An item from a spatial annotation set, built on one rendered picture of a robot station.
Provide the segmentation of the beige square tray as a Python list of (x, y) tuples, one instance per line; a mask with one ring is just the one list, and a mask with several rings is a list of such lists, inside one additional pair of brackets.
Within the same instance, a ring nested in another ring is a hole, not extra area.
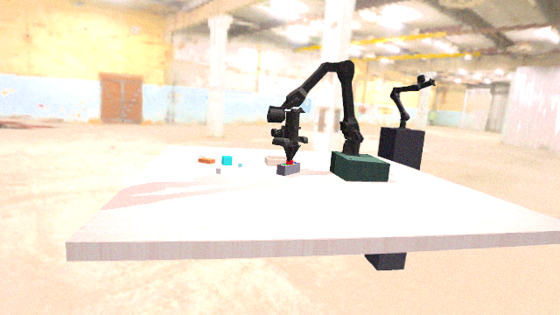
[(277, 166), (286, 163), (287, 157), (283, 156), (265, 156), (264, 162), (267, 166)]

